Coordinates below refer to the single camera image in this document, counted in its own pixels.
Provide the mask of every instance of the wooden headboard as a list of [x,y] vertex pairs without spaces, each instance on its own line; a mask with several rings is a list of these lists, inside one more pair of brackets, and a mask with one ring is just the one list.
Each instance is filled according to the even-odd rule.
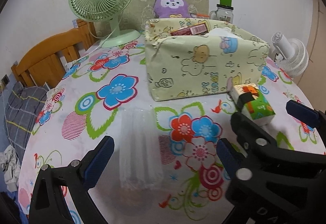
[[62,51],[66,61],[71,62],[80,57],[75,47],[77,43],[82,42],[87,50],[96,42],[89,32],[91,30],[95,35],[93,23],[88,25],[78,19],[77,24],[78,28],[51,36],[29,50],[18,65],[11,67],[16,80],[32,87],[35,86],[32,76],[38,86],[47,82],[54,88],[66,73],[57,53]]

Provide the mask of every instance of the wrapped box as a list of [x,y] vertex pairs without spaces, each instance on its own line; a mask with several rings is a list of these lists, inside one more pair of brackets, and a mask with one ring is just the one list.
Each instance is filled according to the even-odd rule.
[[[232,37],[171,36],[171,32],[205,23],[231,29]],[[236,84],[257,83],[266,64],[269,45],[225,21],[189,18],[146,22],[146,70],[155,101],[227,92]]]
[[275,112],[256,84],[235,85],[230,91],[236,108],[259,126],[271,122]]

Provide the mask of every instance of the blue gripper pad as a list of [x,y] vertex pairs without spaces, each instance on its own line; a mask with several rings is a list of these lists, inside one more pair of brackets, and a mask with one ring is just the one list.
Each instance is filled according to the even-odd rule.
[[216,154],[221,160],[229,177],[233,179],[235,177],[236,171],[240,169],[244,155],[237,152],[226,138],[220,139],[217,142]]
[[85,169],[80,168],[84,179],[83,186],[86,190],[95,187],[114,150],[115,142],[113,138],[106,135],[97,147],[87,152],[82,159],[82,165],[89,164]]
[[286,104],[286,111],[289,115],[297,118],[311,128],[320,126],[318,111],[311,109],[299,102],[294,100],[288,101]]

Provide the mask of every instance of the blue flower print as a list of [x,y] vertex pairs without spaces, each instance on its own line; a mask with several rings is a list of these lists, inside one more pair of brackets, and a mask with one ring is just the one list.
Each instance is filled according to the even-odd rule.
[[311,128],[309,125],[307,125],[307,128],[309,129],[310,132],[313,132],[314,131],[314,129]]
[[50,112],[46,112],[42,115],[42,117],[40,118],[39,122],[40,122],[40,125],[44,125],[45,122],[49,121],[50,120],[50,116],[51,116],[51,113],[52,111]]
[[77,68],[79,68],[80,64],[76,64],[74,66],[72,66],[71,69],[69,69],[66,74],[63,76],[62,79],[66,79],[67,77],[69,77],[70,75],[72,75],[73,73],[75,73],[77,71]]
[[278,80],[278,76],[274,72],[272,72],[268,66],[264,66],[261,74],[265,77],[268,77],[270,80],[272,80],[274,82],[276,82]]
[[191,129],[195,132],[194,137],[202,136],[206,142],[212,141],[214,144],[222,134],[222,127],[207,115],[193,119]]
[[104,107],[111,111],[136,97],[135,85],[137,83],[138,77],[118,74],[111,80],[110,84],[101,87],[96,92],[96,96],[100,100],[104,99]]
[[129,55],[126,54],[122,57],[117,57],[115,59],[110,59],[108,62],[106,62],[103,67],[107,68],[107,69],[114,69],[116,67],[118,67],[119,65],[125,64],[127,62],[129,62]]

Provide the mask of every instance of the table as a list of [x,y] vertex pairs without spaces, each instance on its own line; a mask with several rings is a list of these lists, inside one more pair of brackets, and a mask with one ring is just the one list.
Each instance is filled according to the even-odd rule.
[[[95,188],[89,190],[108,223],[221,223],[232,209],[224,198],[229,177],[221,167],[215,145],[228,138],[234,104],[227,94],[154,102],[147,81],[144,37],[120,47],[101,48],[73,66],[48,97],[30,136],[19,177],[19,202],[29,213],[31,193],[43,164],[67,166],[94,149],[104,135],[115,140],[115,152]],[[276,116],[264,129],[279,147],[323,154],[318,132],[286,113],[286,102],[311,107],[296,84],[271,59],[263,68],[259,89]],[[125,191],[119,183],[119,147],[123,110],[152,109],[159,130],[164,172],[163,190]],[[205,147],[198,161],[190,147]],[[63,187],[75,223],[82,223],[69,190]]]

